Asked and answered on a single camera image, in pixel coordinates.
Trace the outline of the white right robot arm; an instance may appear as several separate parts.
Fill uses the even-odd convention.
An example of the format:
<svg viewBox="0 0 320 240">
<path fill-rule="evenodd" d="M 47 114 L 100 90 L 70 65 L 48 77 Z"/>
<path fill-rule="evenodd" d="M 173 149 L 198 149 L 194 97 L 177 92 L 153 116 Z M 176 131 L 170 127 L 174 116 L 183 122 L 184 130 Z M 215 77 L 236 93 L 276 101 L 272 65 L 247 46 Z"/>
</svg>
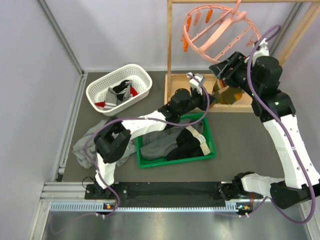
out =
<svg viewBox="0 0 320 240">
<path fill-rule="evenodd" d="M 252 109 L 272 138 L 284 178 L 254 172 L 234 177 L 233 192 L 245 198 L 251 192 L 270 197 L 280 209 L 311 200 L 309 186 L 320 195 L 320 175 L 314 168 L 300 135 L 296 110 L 290 96 L 279 89 L 283 68 L 272 56 L 260 56 L 248 64 L 240 52 L 209 67 L 229 87 L 237 87 L 252 98 Z"/>
</svg>

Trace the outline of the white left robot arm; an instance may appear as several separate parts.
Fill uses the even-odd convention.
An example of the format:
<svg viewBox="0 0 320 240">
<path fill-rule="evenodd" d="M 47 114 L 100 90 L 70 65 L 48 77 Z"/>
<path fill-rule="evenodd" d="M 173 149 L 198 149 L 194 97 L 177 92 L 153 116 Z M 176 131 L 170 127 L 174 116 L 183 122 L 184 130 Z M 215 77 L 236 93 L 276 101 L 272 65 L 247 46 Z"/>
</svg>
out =
<svg viewBox="0 0 320 240">
<path fill-rule="evenodd" d="M 113 184 L 116 162 L 124 155 L 129 142 L 152 132 L 159 132 L 178 124 L 181 116 L 199 108 L 203 111 L 216 101 L 212 94 L 196 89 L 178 89 L 170 101 L 150 114 L 135 119 L 123 120 L 112 116 L 94 137 L 98 170 L 95 175 L 96 192 L 102 198 L 109 198 L 114 191 Z"/>
</svg>

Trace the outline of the olive green socks pair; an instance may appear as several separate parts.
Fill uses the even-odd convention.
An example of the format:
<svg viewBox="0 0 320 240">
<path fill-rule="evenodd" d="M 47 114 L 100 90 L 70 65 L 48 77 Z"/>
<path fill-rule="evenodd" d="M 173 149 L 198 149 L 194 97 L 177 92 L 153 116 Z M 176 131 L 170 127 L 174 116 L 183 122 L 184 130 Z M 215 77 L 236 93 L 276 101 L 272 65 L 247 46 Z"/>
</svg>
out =
<svg viewBox="0 0 320 240">
<path fill-rule="evenodd" d="M 216 105 L 232 105 L 243 96 L 244 91 L 241 88 L 228 86 L 222 80 L 216 80 L 211 94 L 215 97 L 215 101 L 210 104 L 210 109 Z"/>
</svg>

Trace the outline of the black striped sock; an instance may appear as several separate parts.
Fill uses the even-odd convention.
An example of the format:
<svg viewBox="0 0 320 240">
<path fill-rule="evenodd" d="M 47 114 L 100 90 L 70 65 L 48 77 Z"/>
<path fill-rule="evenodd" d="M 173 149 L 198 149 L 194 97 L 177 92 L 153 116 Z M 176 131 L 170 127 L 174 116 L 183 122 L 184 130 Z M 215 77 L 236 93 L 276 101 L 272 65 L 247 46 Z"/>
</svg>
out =
<svg viewBox="0 0 320 240">
<path fill-rule="evenodd" d="M 112 88 L 112 90 L 116 93 L 116 97 L 119 101 L 123 101 L 124 94 L 127 91 L 126 85 L 117 85 Z"/>
<path fill-rule="evenodd" d="M 123 80 L 117 87 L 118 88 L 125 88 L 128 85 L 132 85 L 133 81 L 132 80 Z"/>
</svg>

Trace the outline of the grey striped sock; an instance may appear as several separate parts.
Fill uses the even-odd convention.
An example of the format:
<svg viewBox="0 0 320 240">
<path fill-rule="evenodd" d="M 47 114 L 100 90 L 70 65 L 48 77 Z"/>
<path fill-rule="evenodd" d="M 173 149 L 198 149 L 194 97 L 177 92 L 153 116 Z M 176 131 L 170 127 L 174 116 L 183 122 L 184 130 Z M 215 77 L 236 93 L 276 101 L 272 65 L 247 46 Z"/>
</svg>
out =
<svg viewBox="0 0 320 240">
<path fill-rule="evenodd" d="M 116 92 L 109 87 L 107 89 L 106 95 L 105 95 L 105 100 L 104 100 L 104 109 L 105 110 L 111 110 L 117 106 L 117 94 Z"/>
<path fill-rule="evenodd" d="M 131 99 L 133 97 L 132 93 L 131 93 L 131 85 L 127 86 L 124 94 L 123 94 L 123 98 L 122 101 L 128 101 L 129 99 Z"/>
</svg>

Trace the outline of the red sock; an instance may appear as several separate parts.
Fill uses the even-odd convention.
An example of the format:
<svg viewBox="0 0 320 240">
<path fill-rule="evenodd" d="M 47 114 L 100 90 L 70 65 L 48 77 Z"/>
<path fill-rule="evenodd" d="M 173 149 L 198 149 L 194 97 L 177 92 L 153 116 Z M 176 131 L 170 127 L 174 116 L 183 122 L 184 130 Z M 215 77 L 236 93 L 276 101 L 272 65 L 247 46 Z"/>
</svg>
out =
<svg viewBox="0 0 320 240">
<path fill-rule="evenodd" d="M 133 86 L 130 87 L 130 94 L 135 97 L 138 95 L 138 92 L 135 90 Z"/>
<path fill-rule="evenodd" d="M 106 103 L 104 101 L 95 102 L 94 103 L 97 107 L 104 108 L 106 106 Z"/>
</svg>

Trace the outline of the pink round clip hanger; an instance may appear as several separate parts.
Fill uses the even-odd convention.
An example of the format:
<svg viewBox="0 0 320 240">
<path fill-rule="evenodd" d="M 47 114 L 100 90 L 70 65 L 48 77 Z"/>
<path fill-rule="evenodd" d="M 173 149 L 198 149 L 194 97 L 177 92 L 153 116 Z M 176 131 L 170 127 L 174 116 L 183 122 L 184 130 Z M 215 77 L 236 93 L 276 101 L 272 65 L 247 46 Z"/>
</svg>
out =
<svg viewBox="0 0 320 240">
<path fill-rule="evenodd" d="M 211 3 L 200 5 L 191 9 L 183 21 L 182 36 L 180 39 L 183 42 L 183 49 L 184 41 L 187 41 L 188 49 L 191 48 L 198 55 L 209 62 L 218 63 L 220 58 L 224 56 L 228 50 L 230 50 L 237 42 L 240 41 L 241 38 L 243 38 L 243 36 L 249 32 L 252 32 L 253 35 L 247 41 L 246 45 L 252 46 L 254 42 L 261 37 L 261 34 L 256 25 L 248 18 L 247 12 L 239 11 L 239 6 L 241 3 L 242 2 L 238 0 L 234 7 Z M 189 31 L 191 26 L 194 26 L 195 16 L 198 14 L 200 20 L 202 13 L 205 10 L 207 10 L 207 13 L 204 22 L 207 24 L 207 26 L 202 31 L 197 33 L 193 38 L 191 38 Z M 221 38 L 223 34 L 233 25 L 240 22 L 246 23 L 247 27 L 245 27 L 245 29 L 242 30 L 239 35 L 230 43 L 228 43 L 220 53 L 218 53 L 216 56 L 209 56 L 207 53 L 208 50 L 218 41 L 218 39 Z M 197 46 L 195 42 L 214 27 L 217 27 L 217 29 L 212 33 L 212 35 L 201 46 Z"/>
</svg>

